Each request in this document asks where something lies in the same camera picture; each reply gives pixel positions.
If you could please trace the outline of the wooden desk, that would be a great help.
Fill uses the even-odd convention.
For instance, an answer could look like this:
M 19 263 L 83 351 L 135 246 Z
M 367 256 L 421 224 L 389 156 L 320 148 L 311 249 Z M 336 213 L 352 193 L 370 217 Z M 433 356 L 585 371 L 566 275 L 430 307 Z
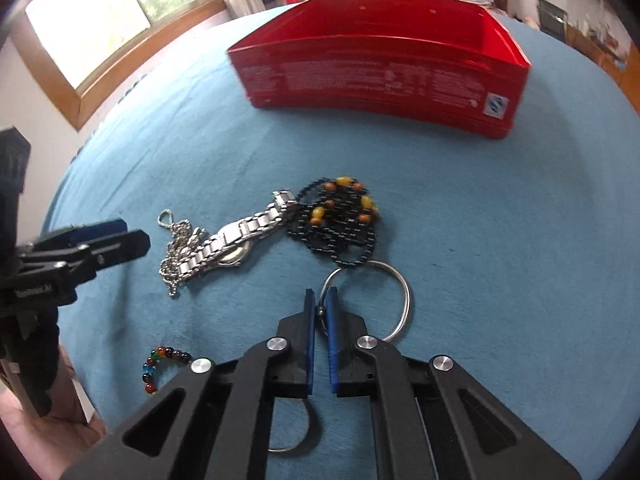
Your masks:
M 565 26 L 565 42 L 602 68 L 622 90 L 634 110 L 639 111 L 639 50 L 634 44 L 626 58 L 620 58 L 606 44 L 584 35 L 572 25 Z

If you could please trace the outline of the black office chair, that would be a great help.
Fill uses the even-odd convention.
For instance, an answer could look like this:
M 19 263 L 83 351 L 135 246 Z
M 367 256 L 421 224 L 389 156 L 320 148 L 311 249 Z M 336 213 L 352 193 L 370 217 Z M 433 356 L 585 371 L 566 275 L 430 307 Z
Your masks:
M 548 0 L 536 0 L 539 28 L 545 34 L 566 41 L 567 13 Z

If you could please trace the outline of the blue bed cover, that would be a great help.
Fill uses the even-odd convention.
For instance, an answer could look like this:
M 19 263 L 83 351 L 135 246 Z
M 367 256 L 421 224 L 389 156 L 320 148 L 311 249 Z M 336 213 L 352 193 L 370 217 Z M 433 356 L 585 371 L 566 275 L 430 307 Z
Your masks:
M 70 164 L 44 219 L 52 231 L 121 218 L 151 240 L 58 318 L 104 422 L 145 402 L 153 347 L 235 359 L 332 270 L 278 231 L 172 298 L 158 214 L 213 232 L 279 188 L 349 176 L 381 213 L 375 258 L 413 292 L 399 350 L 456 359 L 599 478 L 639 417 L 639 117 L 623 93 L 581 54 L 507 21 L 532 70 L 503 140 L 350 110 L 258 110 L 227 50 L 270 18 L 216 26 L 155 66 Z

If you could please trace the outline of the wooden framed window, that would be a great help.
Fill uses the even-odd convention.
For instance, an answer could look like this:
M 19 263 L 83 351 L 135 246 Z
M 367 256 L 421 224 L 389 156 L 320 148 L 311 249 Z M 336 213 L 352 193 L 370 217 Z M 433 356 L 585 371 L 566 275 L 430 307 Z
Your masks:
M 10 38 L 44 95 L 75 129 L 138 68 L 224 0 L 32 0 Z

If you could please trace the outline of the red tin box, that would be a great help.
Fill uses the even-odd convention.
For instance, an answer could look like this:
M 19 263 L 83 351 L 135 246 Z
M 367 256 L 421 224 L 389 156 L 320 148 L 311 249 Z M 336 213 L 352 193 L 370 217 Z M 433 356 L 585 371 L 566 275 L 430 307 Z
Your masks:
M 228 50 L 256 107 L 366 110 L 486 138 L 513 127 L 532 64 L 478 4 L 306 0 Z

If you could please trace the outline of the silver metal wristwatch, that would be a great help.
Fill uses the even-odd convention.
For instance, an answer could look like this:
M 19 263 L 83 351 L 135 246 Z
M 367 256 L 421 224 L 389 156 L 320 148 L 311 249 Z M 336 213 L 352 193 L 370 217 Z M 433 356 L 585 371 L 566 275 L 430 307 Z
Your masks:
M 214 234 L 191 226 L 188 220 L 174 222 L 170 226 L 171 242 L 160 263 L 160 277 L 171 295 L 180 284 L 198 274 L 238 266 L 258 240 L 291 220 L 298 208 L 294 194 L 290 190 L 277 190 L 272 195 L 272 202 L 264 210 L 232 221 Z

